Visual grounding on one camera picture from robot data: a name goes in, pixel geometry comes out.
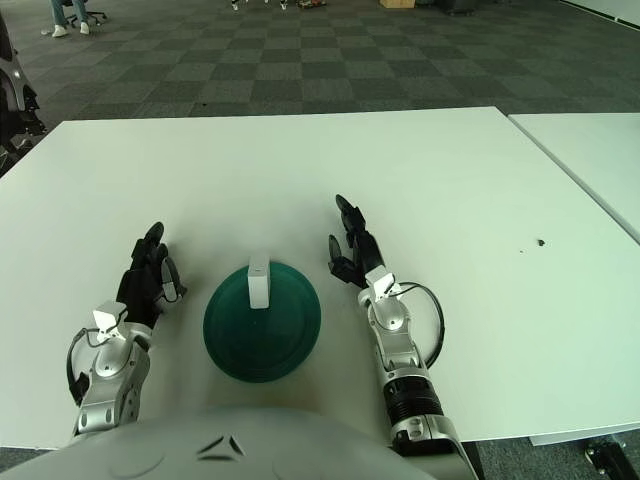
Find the white table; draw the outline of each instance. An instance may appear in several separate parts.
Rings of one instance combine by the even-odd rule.
[[[190,291],[158,323],[141,418],[282,405],[385,442],[357,289],[327,269],[337,192],[399,279],[439,295],[431,373],[462,440],[640,421],[640,249],[498,110],[87,121],[0,181],[0,445],[67,443],[69,341],[156,220]],[[253,385],[213,365],[201,332],[215,288],[258,249],[309,278],[323,317],[298,370]],[[407,298],[426,353],[433,312]]]
[[[509,118],[640,244],[640,113]]]

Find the teal frisbee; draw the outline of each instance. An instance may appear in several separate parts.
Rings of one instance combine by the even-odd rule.
[[[204,315],[209,356],[226,374],[245,382],[284,377],[309,355],[320,331],[320,302],[307,278],[270,263],[269,308],[249,306],[248,267],[215,291]]]

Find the chair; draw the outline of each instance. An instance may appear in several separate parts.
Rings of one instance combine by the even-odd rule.
[[[62,5],[64,5],[65,7],[72,7],[73,2],[71,0],[62,0]],[[102,16],[103,21],[107,19],[107,14],[104,12],[90,12],[87,10],[87,15],[89,16],[89,18],[93,18],[95,20],[96,25],[102,25],[96,15]],[[76,28],[76,22],[78,21],[78,16],[76,14],[73,14],[73,15],[69,15],[66,18],[67,18],[67,22],[71,24],[71,28]]]

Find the floor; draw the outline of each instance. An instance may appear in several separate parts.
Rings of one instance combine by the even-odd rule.
[[[496,105],[505,114],[640,111],[640,31],[552,0],[471,17],[328,0],[89,0],[109,20],[62,39],[42,0],[0,0],[55,128],[63,120]],[[640,431],[622,434],[640,471]],[[598,479],[579,442],[479,442],[487,479]],[[42,451],[0,449],[0,472]]]

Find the robotic arm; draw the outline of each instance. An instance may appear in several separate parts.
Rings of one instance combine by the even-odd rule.
[[[69,390],[80,407],[75,435],[109,430],[138,418],[140,390],[149,372],[151,333],[162,312],[158,302],[176,302],[187,291],[161,243],[163,233],[158,222],[136,242],[116,301],[94,310],[97,328],[80,330],[69,348]],[[97,334],[97,344],[91,343],[89,333]],[[97,354],[89,375],[82,372],[76,379],[71,355],[85,336]]]
[[[342,255],[336,238],[329,236],[331,273],[363,290],[359,304],[367,312],[367,320],[375,345],[375,362],[382,394],[391,423],[393,449],[402,456],[456,454],[470,464],[457,438],[453,423],[444,416],[427,368],[435,362],[444,340],[442,308],[427,287],[415,283],[398,283],[387,270],[377,242],[366,230],[359,208],[342,196],[336,196],[353,249],[353,260]],[[433,299],[440,316],[440,334],[436,349],[423,360],[411,338],[411,315],[402,296],[413,288],[422,288]]]

